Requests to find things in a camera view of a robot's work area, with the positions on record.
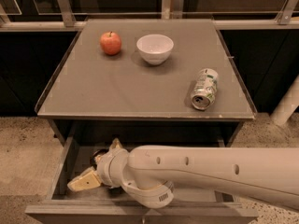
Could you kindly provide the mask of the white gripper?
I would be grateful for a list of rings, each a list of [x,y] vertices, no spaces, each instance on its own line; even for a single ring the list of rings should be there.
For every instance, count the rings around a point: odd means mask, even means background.
[[[68,184],[68,188],[74,192],[87,189],[95,189],[105,184],[118,188],[123,184],[123,170],[127,163],[129,152],[122,148],[121,141],[114,138],[110,151],[99,158],[96,171],[89,167],[79,176],[76,176]]]

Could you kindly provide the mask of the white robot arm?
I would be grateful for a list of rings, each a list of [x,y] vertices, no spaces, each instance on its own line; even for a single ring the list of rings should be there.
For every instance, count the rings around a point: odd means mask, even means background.
[[[174,199],[176,183],[213,189],[293,210],[299,207],[299,149],[141,146],[113,141],[67,186],[74,192],[121,187],[148,208]]]

